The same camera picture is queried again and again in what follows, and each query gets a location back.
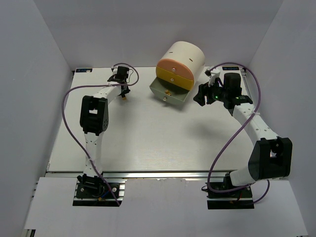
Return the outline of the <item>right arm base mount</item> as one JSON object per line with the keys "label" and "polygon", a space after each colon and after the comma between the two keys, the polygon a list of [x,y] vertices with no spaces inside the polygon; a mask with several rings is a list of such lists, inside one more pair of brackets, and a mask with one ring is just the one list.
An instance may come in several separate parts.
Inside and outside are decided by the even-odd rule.
{"label": "right arm base mount", "polygon": [[[212,189],[226,191],[233,189],[229,173],[226,173],[221,182],[210,181]],[[233,210],[254,209],[252,191],[244,188],[228,193],[216,193],[211,191],[205,184],[201,190],[207,193],[207,208],[209,210]]]}

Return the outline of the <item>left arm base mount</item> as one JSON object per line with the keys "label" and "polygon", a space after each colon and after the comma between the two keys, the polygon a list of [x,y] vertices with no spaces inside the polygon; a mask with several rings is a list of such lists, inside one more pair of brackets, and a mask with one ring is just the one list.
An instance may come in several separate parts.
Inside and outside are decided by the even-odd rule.
{"label": "left arm base mount", "polygon": [[107,185],[100,177],[86,174],[77,177],[73,206],[119,207],[122,202],[122,183],[109,182]]}

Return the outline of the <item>orange top drawer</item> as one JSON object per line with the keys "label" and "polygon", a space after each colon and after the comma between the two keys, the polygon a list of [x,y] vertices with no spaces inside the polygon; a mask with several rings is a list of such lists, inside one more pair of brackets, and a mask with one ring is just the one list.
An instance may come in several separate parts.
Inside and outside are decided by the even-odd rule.
{"label": "orange top drawer", "polygon": [[156,75],[161,73],[162,70],[174,73],[189,80],[194,80],[192,71],[183,63],[173,59],[160,59],[156,66]]}

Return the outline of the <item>yellow drawer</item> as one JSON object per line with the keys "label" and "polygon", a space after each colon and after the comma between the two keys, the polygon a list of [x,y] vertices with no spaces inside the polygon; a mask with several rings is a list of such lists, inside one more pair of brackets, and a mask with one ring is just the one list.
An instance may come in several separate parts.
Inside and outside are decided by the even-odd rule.
{"label": "yellow drawer", "polygon": [[191,91],[194,87],[194,80],[187,79],[159,67],[156,67],[156,76],[166,82],[169,82],[188,91]]}

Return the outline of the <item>grey bottom drawer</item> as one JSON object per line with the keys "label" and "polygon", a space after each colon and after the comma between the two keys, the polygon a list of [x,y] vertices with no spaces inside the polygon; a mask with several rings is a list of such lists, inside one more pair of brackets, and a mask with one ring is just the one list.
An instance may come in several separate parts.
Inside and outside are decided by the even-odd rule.
{"label": "grey bottom drawer", "polygon": [[156,77],[149,85],[150,98],[162,106],[177,111],[185,109],[190,91]]}

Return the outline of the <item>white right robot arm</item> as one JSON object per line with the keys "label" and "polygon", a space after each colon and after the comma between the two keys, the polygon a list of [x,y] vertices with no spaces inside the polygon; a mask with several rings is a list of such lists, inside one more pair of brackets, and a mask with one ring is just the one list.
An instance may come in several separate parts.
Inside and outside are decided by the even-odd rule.
{"label": "white right robot arm", "polygon": [[291,170],[292,142],[272,131],[261,116],[249,96],[242,94],[241,76],[238,73],[225,73],[220,80],[216,71],[207,72],[209,81],[198,87],[194,97],[199,105],[222,102],[242,126],[253,144],[247,166],[232,171],[223,184],[223,192],[234,197],[241,186],[260,180],[287,177]]}

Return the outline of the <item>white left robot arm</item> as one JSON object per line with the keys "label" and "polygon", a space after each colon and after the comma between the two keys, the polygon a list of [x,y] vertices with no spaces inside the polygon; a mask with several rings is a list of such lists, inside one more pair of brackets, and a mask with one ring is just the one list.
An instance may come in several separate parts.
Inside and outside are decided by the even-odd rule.
{"label": "white left robot arm", "polygon": [[109,104],[118,96],[125,98],[130,92],[126,85],[129,71],[130,69],[124,66],[112,68],[112,75],[107,80],[109,86],[82,99],[79,123],[84,132],[85,149],[89,154],[83,171],[88,177],[98,177],[103,172],[101,145],[109,125]]}

